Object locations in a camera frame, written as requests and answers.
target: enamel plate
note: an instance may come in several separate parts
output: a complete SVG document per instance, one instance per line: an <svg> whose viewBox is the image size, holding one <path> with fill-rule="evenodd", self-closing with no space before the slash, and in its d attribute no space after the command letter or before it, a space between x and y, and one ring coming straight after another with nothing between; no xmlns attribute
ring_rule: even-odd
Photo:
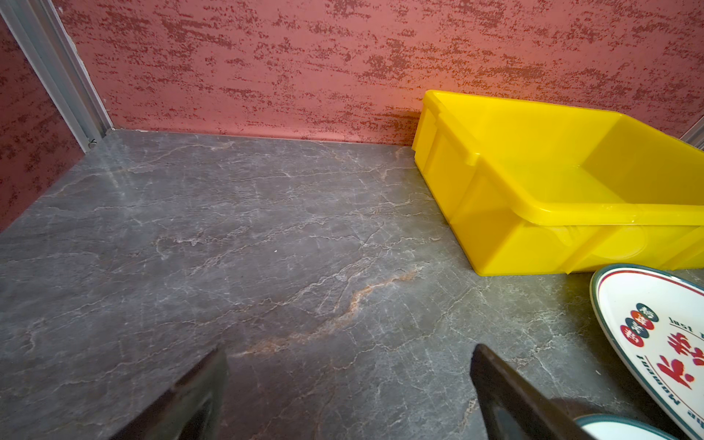
<svg viewBox="0 0 704 440"><path fill-rule="evenodd" d="M591 278L591 303L633 376L688 436L704 440L704 289L611 265Z"/></svg>
<svg viewBox="0 0 704 440"><path fill-rule="evenodd" d="M615 415L587 415L575 420L583 430L596 440L677 440L638 420L631 420Z"/></svg>

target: grey marble surface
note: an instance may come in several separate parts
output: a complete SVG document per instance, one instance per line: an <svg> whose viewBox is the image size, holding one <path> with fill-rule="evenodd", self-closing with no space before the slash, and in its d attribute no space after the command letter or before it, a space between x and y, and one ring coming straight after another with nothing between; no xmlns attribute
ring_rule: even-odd
<svg viewBox="0 0 704 440"><path fill-rule="evenodd" d="M115 132L0 261L4 438L109 437L221 344L222 439L480 439L478 341L573 413L681 436L590 275L478 277L408 147Z"/></svg>

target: plate rim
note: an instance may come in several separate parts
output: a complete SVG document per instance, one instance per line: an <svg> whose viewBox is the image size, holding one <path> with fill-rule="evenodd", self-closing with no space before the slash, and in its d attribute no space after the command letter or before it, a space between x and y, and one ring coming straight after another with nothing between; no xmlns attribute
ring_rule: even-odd
<svg viewBox="0 0 704 440"><path fill-rule="evenodd" d="M623 351L621 346L616 342L616 336L614 335L613 332L605 325L604 323L604 317L601 313L601 308L597 306L597 300L596 300L596 292L597 292L597 287L598 287L598 282L601 280L601 278L608 272L611 272L616 269L640 269L640 270L645 270L646 272L653 272L659 275L663 275L667 278L673 279L678 281L681 284L687 284L689 286L697 288L697 290L704 290L704 287L699 286L693 282L687 281L686 279L682 279L680 277L677 277L673 274L664 272L662 270L658 269L653 269L649 268L648 266L642 266L638 264L628 264L628 263L622 263L622 264L610 264L608 266L605 266L596 272L594 272L594 275L591 277L591 281L589 282L589 298L591 299L591 307L594 309L594 313L596 314L596 320L599 322L599 327L601 327L601 330L604 332L606 335L609 343L611 346L614 348L616 351L616 354L621 358L621 361L626 365L626 368L628 371L631 372L631 374L636 378L636 380L640 383L640 385L650 394L650 397L653 398L653 400L669 415L669 417L677 423L677 426L679 426L682 431L687 434L692 439L695 440L704 440L703 437L699 436L692 427L690 427L687 423L685 423L682 418L676 414L675 412L672 411L670 406L665 402L665 400L652 388L652 386L646 381L645 377L638 371L636 366L631 362L630 359L626 356L626 353Z"/></svg>
<svg viewBox="0 0 704 440"><path fill-rule="evenodd" d="M577 425L579 425L579 427L581 427L581 428L584 428L587 425L591 425L592 423L599 423L599 422L622 423L625 425L631 425L631 426L635 426L638 428L642 428L646 431L652 432L653 434L657 434L667 440L677 440L677 438L675 436L668 434L667 432L662 431L661 429L658 429L654 426L650 426L647 423L641 422L640 420L635 420L635 419L630 419L628 417L623 417L622 415L588 414L588 415L582 415L581 417L574 419L574 422L577 423Z"/></svg>

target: pink speckled wall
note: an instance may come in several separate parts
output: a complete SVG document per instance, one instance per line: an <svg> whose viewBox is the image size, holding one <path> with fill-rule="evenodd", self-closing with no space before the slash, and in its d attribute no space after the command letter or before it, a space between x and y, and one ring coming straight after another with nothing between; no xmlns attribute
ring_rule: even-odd
<svg viewBox="0 0 704 440"><path fill-rule="evenodd" d="M83 151L0 18L0 231Z"/></svg>
<svg viewBox="0 0 704 440"><path fill-rule="evenodd" d="M410 144L426 89L704 109L699 0L56 0L118 127Z"/></svg>

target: plastic crate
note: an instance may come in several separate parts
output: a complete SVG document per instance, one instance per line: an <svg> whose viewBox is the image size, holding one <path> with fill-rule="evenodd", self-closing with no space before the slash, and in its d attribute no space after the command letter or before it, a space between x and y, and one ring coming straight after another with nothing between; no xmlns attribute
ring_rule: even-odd
<svg viewBox="0 0 704 440"><path fill-rule="evenodd" d="M431 90L413 149L480 275L704 267L704 152L629 116Z"/></svg>

